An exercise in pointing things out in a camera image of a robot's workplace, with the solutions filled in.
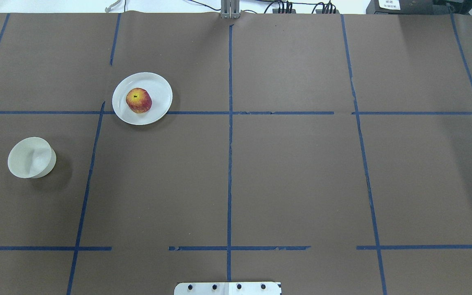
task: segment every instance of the black box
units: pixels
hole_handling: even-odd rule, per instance
[[[431,15],[433,14],[433,0],[371,0],[365,13]]]

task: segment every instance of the white bowl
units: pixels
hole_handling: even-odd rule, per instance
[[[56,164],[56,153],[43,138],[25,138],[8,155],[8,170],[22,179],[37,179],[47,175]]]

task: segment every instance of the black cable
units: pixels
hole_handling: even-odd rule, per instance
[[[279,8],[280,8],[279,4],[281,3],[281,5],[283,5],[283,1],[281,1],[281,0],[274,0],[274,1],[268,1],[268,2],[270,2],[270,4],[267,5],[267,8],[265,9],[265,11],[263,13],[267,13],[268,8],[271,5],[273,5],[274,3],[278,3],[278,12],[279,12]]]
[[[311,12],[311,14],[313,14],[313,13],[314,13],[314,11],[316,11],[316,8],[317,8],[317,7],[318,7],[318,5],[320,5],[320,4],[322,4],[322,6],[323,6],[323,8],[322,8],[322,9],[325,9],[325,3],[323,3],[323,2],[319,2],[318,4],[316,4],[316,5],[314,6],[314,8],[313,8],[313,11]]]
[[[214,7],[208,6],[208,5],[206,5],[206,4],[203,4],[203,3],[200,3],[200,2],[197,2],[197,1],[194,1],[194,0],[187,0],[187,1],[191,1],[191,2],[194,2],[194,3],[199,4],[199,5],[203,5],[203,6],[208,7],[208,8],[210,8],[210,9],[214,10],[214,11],[221,11],[221,8],[220,8],[220,9],[216,9],[216,8],[214,8]]]
[[[329,8],[328,14],[336,13],[336,6],[330,0],[329,0],[329,3],[327,4],[327,6]]]
[[[276,2],[275,0],[255,0],[259,2]],[[303,5],[316,5],[316,3],[300,3],[300,2],[291,2],[292,4],[303,4]]]

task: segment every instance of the wire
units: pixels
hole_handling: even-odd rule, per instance
[[[317,7],[318,7],[318,5],[320,5],[320,4],[322,4],[322,6],[323,6],[323,8],[322,8],[322,9],[325,9],[325,3],[323,3],[323,2],[319,2],[318,4],[316,4],[316,5],[314,6],[314,8],[313,8],[313,11],[311,12],[311,14],[313,14],[313,13],[314,13],[314,11],[316,11],[316,8],[317,8]]]
[[[287,13],[293,13],[293,3],[287,1]]]
[[[118,1],[116,1],[116,2],[114,2],[114,3],[112,3],[109,7],[105,7],[105,12],[106,12],[106,13],[109,13],[109,12],[112,10],[112,8],[113,8],[114,6],[118,5],[119,2],[121,2],[121,0],[118,0]]]
[[[275,0],[255,0],[259,2],[276,2]],[[316,5],[316,3],[301,3],[301,2],[291,2],[292,4],[303,4],[303,5]]]
[[[267,2],[270,2],[270,4],[267,5],[267,8],[265,9],[265,11],[264,11],[263,13],[267,13],[268,8],[269,8],[271,5],[273,5],[274,3],[278,3],[278,12],[279,12],[279,7],[280,7],[279,4],[280,4],[280,3],[281,3],[281,9],[283,9],[283,1],[281,1],[281,0],[274,0],[274,1],[267,1]]]
[[[214,7],[208,6],[208,5],[206,5],[206,4],[203,4],[203,3],[200,3],[200,2],[197,2],[197,1],[194,1],[194,0],[187,0],[187,1],[191,1],[191,2],[194,2],[194,3],[199,4],[199,5],[203,5],[203,6],[208,7],[208,8],[210,8],[210,9],[214,10],[214,11],[221,11],[221,8],[220,8],[220,9],[216,9],[216,8],[214,8]]]

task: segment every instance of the metal post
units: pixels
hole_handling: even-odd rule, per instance
[[[240,0],[221,0],[221,18],[240,18]]]

